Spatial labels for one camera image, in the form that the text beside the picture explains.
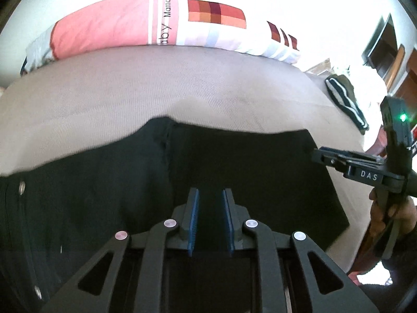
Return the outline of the person's right hand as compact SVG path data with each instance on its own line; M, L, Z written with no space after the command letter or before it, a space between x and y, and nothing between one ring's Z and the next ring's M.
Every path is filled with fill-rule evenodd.
M380 235L386 227L386 224L383 221L385 213L384 210L381 210L381 207L379 207L376 189L371 191L369 199L373 201L370 209L369 232L371 237L376 237ZM407 197L405 202L391 206L387 215L400 222L400 236L410 233L416 227L416 206L410 196Z

